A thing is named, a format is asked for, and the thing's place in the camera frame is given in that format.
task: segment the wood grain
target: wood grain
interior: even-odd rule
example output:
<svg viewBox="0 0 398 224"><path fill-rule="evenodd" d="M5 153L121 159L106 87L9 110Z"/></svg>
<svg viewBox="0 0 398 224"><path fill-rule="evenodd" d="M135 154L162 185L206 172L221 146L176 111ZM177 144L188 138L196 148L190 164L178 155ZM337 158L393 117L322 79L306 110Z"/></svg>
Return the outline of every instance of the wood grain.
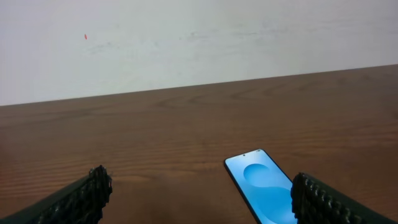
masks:
<svg viewBox="0 0 398 224"><path fill-rule="evenodd" d="M0 217L104 165L105 223L254 223L223 159L265 149L398 221L398 65L0 107Z"/></svg>

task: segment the smartphone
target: smartphone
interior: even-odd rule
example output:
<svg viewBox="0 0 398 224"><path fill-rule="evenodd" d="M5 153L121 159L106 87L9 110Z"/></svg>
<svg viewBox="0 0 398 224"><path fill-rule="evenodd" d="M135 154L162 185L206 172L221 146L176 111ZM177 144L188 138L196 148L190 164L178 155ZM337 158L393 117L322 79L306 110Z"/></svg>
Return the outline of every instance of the smartphone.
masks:
<svg viewBox="0 0 398 224"><path fill-rule="evenodd" d="M261 224L296 224L292 212L292 181L262 150L227 158L226 170Z"/></svg>

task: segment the wooden table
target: wooden table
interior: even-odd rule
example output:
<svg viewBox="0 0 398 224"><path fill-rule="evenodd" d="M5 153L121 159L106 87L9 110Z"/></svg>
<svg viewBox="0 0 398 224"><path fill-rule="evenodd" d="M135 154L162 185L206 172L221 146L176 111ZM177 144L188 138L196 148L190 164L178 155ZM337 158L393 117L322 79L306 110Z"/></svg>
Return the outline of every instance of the wooden table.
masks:
<svg viewBox="0 0 398 224"><path fill-rule="evenodd" d="M257 148L398 221L398 65L0 107L0 217L102 164L102 224L254 223L223 159Z"/></svg>

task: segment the tabletop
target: tabletop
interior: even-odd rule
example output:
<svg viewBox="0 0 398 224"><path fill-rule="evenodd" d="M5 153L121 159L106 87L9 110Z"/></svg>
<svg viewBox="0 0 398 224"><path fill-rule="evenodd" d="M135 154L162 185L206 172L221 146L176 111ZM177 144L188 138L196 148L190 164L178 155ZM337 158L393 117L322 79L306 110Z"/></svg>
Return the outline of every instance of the tabletop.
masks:
<svg viewBox="0 0 398 224"><path fill-rule="evenodd" d="M223 160L265 149L398 221L398 65L0 107L0 217L104 165L100 223L255 223Z"/></svg>

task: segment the wall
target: wall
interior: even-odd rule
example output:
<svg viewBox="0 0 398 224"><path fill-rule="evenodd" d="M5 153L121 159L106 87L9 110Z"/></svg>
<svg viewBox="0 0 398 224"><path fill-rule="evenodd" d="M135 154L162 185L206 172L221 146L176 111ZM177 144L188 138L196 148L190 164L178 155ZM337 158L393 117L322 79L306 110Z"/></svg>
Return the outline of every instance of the wall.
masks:
<svg viewBox="0 0 398 224"><path fill-rule="evenodd" d="M396 9L396 0L2 0L0 105L398 63Z"/></svg>

